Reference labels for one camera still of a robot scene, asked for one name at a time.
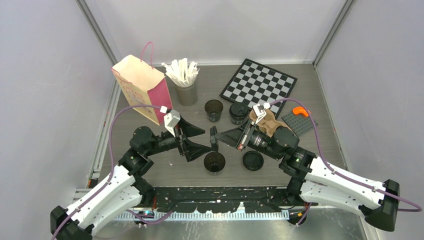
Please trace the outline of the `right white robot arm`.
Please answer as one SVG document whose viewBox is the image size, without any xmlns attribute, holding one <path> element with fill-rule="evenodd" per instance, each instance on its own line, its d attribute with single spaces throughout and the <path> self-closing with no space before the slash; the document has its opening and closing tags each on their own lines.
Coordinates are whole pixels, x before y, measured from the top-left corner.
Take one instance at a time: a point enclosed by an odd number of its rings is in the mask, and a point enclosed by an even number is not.
<svg viewBox="0 0 424 240">
<path fill-rule="evenodd" d="M 278 126 L 269 137 L 245 120 L 240 126 L 215 134 L 215 139 L 243 150 L 249 147 L 272 159 L 291 177 L 285 198 L 291 205 L 318 203 L 363 217 L 371 226 L 392 232 L 395 229 L 400 194 L 398 182 L 372 180 L 348 172 L 302 147 L 289 128 Z"/>
</svg>

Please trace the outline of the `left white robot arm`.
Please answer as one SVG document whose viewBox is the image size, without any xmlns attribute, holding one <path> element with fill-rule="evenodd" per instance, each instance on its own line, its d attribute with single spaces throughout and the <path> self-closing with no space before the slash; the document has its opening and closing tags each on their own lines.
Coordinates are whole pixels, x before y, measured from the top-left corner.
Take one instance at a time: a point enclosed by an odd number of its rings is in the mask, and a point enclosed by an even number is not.
<svg viewBox="0 0 424 240">
<path fill-rule="evenodd" d="M 105 179 L 68 207 L 55 207 L 50 213 L 53 239 L 91 240 L 123 211 L 152 204 L 155 189 L 143 178 L 154 164 L 150 156 L 178 149 L 179 154 L 191 162 L 212 150 L 189 140 L 203 135 L 204 129 L 182 117 L 175 117 L 170 122 L 172 131 L 160 135 L 154 135 L 147 126 L 136 128 L 129 141 L 130 148 Z"/>
</svg>

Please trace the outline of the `black lidded coffee cup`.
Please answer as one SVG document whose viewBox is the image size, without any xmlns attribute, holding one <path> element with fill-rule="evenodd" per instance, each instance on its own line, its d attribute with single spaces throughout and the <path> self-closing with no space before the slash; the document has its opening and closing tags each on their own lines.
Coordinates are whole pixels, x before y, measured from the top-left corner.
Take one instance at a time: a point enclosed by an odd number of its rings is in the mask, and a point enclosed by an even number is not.
<svg viewBox="0 0 424 240">
<path fill-rule="evenodd" d="M 244 103 L 234 102 L 229 107 L 230 120 L 235 125 L 240 125 L 249 114 L 249 108 Z"/>
</svg>

